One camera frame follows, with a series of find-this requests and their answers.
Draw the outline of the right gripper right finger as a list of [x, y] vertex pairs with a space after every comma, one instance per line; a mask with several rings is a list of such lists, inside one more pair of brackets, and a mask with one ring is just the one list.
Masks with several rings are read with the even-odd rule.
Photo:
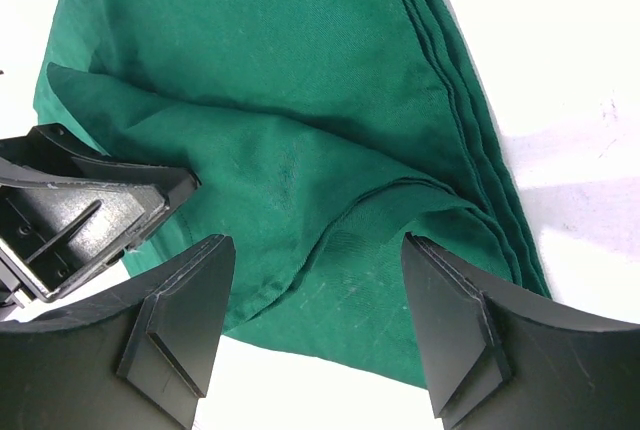
[[447, 429], [635, 429], [639, 328], [541, 297], [415, 235], [402, 270]]

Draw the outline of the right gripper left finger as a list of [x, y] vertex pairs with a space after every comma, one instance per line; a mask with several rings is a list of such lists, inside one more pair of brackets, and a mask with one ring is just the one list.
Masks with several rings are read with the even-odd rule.
[[28, 322], [1, 325], [5, 429], [189, 429], [209, 389], [236, 251], [212, 235]]

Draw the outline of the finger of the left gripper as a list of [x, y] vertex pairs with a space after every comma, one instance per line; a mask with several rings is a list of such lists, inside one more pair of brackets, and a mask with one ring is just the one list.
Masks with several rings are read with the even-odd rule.
[[61, 124], [1, 142], [1, 304], [55, 302], [137, 249], [199, 188], [105, 156]]

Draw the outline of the green surgical cloth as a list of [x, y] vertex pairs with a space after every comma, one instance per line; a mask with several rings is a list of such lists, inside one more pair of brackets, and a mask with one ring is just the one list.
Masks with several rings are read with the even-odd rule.
[[124, 264], [231, 237], [231, 338], [423, 386], [406, 233], [549, 295], [444, 0], [59, 0], [34, 107], [197, 174]]

